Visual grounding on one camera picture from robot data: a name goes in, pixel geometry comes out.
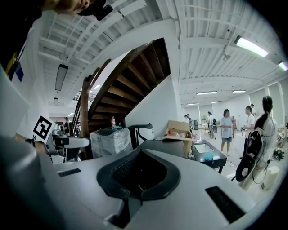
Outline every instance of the man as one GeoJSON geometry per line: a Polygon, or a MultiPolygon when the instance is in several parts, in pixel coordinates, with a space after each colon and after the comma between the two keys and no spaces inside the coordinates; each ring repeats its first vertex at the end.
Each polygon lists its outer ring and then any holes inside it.
{"type": "Polygon", "coordinates": [[[3,35],[1,36],[0,63],[6,74],[12,79],[23,53],[28,32],[34,21],[42,16],[42,11],[53,10],[62,14],[79,15],[95,15],[97,13],[101,15],[99,18],[102,18],[112,9],[110,7],[102,10],[104,4],[105,1],[100,0],[4,1],[2,9],[4,9],[3,13],[7,15],[7,20],[2,21],[1,24],[3,35]]]}
{"type": "Polygon", "coordinates": [[[65,120],[66,120],[66,123],[64,124],[63,129],[65,132],[65,135],[69,136],[70,135],[70,133],[69,133],[69,118],[65,117],[65,120]]]}
{"type": "Polygon", "coordinates": [[[209,125],[210,125],[210,122],[209,122],[209,117],[210,117],[210,112],[208,111],[208,117],[207,117],[207,119],[208,119],[208,121],[207,121],[207,124],[208,124],[208,128],[209,128],[209,125]]]}
{"type": "Polygon", "coordinates": [[[249,133],[251,131],[253,131],[254,123],[255,123],[255,117],[252,115],[251,106],[246,106],[245,112],[247,114],[247,121],[246,121],[246,125],[244,126],[244,128],[246,129],[246,134],[245,134],[245,144],[244,144],[243,156],[246,154],[249,133]]]}
{"type": "Polygon", "coordinates": [[[213,132],[213,120],[214,120],[214,117],[213,117],[213,115],[212,115],[211,112],[209,112],[209,118],[208,118],[208,120],[209,120],[209,130],[210,130],[209,136],[210,136],[212,139],[215,139],[215,140],[216,140],[216,138],[214,137],[214,132],[213,132]]]}
{"type": "Polygon", "coordinates": [[[253,116],[257,116],[256,112],[255,112],[255,109],[254,109],[254,105],[251,104],[251,108],[252,108],[252,115],[253,116]]]}

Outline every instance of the black jeans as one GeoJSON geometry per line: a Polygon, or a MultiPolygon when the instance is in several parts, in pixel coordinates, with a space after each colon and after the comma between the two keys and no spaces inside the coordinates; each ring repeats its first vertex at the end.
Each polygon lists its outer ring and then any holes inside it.
{"type": "Polygon", "coordinates": [[[248,138],[245,138],[245,144],[244,144],[243,156],[246,154],[247,144],[248,144],[248,138]]]}

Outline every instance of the black wheel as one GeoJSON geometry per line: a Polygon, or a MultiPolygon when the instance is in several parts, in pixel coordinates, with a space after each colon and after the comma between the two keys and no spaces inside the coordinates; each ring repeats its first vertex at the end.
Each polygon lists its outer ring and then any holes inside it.
{"type": "Polygon", "coordinates": [[[217,126],[214,125],[214,126],[213,126],[213,132],[214,132],[214,133],[217,133],[217,131],[218,131],[218,130],[217,130],[217,126]]]}

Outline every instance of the wooden staircase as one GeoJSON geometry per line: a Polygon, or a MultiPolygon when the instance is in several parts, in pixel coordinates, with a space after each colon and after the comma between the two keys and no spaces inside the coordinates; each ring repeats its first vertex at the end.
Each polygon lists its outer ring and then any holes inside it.
{"type": "Polygon", "coordinates": [[[95,71],[97,74],[84,80],[72,124],[74,129],[81,113],[82,137],[89,137],[90,132],[111,127],[112,116],[115,117],[116,125],[125,126],[125,117],[129,112],[171,74],[163,38],[140,46],[131,50],[119,62],[87,111],[86,106],[82,105],[88,104],[88,92],[109,62],[107,60],[103,67],[95,71]]]}

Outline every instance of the fan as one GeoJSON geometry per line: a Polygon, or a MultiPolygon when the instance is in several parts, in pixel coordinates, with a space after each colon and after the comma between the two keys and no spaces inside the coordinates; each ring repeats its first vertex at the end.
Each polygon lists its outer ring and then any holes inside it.
{"type": "Polygon", "coordinates": [[[201,121],[202,121],[202,124],[207,123],[208,122],[207,116],[205,115],[201,116],[201,121]]]}

